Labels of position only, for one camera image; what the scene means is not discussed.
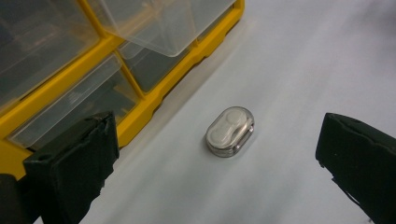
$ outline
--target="yellow storage organizer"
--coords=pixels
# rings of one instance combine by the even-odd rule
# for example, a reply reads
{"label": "yellow storage organizer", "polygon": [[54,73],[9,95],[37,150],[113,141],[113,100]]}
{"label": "yellow storage organizer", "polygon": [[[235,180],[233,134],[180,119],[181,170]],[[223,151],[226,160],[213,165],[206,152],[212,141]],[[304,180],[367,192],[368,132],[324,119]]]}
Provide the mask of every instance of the yellow storage organizer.
{"label": "yellow storage organizer", "polygon": [[[58,69],[59,72],[43,78],[41,82],[38,82],[38,87],[28,94],[24,94],[18,101],[0,107],[0,173],[13,174],[17,178],[24,175],[21,162],[33,152],[26,148],[32,147],[21,140],[24,139],[23,137],[28,137],[29,134],[19,134],[28,130],[29,127],[35,127],[37,120],[43,119],[40,116],[46,116],[46,111],[58,108],[57,102],[74,103],[76,99],[79,99],[78,97],[81,97],[80,92],[76,90],[87,85],[85,83],[90,83],[87,79],[95,80],[92,76],[102,76],[103,83],[96,83],[94,90],[86,93],[84,97],[89,97],[93,92],[101,93],[108,90],[112,92],[111,94],[117,92],[125,96],[124,98],[127,99],[125,102],[133,102],[132,105],[125,103],[128,106],[121,106],[123,112],[118,120],[119,144],[120,147],[126,146],[149,122],[163,97],[195,64],[208,57],[222,42],[226,34],[241,18],[245,7],[244,0],[236,0],[209,28],[200,31],[201,34],[182,54],[167,60],[169,63],[166,63],[163,70],[159,72],[157,79],[142,83],[139,76],[146,72],[151,73],[151,71],[145,70],[145,67],[134,62],[133,58],[137,55],[141,59],[156,60],[158,57],[164,56],[133,43],[125,42],[124,39],[108,33],[102,27],[88,2],[80,0],[79,4],[99,34],[99,40],[88,50],[86,50],[87,47],[83,47],[80,51],[81,54],[75,60],[66,66],[59,66],[61,69]],[[94,40],[95,38],[90,38],[90,43],[93,43]],[[84,97],[80,99],[81,102],[87,101]],[[73,106],[86,108],[93,105],[95,103],[92,105],[87,103],[85,107],[78,107],[78,104]]]}

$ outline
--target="white table surface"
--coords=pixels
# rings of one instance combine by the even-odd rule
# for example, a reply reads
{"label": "white table surface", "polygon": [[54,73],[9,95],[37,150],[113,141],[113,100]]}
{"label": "white table surface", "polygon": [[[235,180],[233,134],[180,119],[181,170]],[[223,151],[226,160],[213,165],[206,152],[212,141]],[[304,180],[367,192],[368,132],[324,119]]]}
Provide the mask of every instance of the white table surface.
{"label": "white table surface", "polygon": [[[326,112],[396,136],[396,1],[247,0],[220,47],[120,152],[82,223],[363,224],[315,160]],[[235,157],[207,127],[248,108],[256,130]]]}

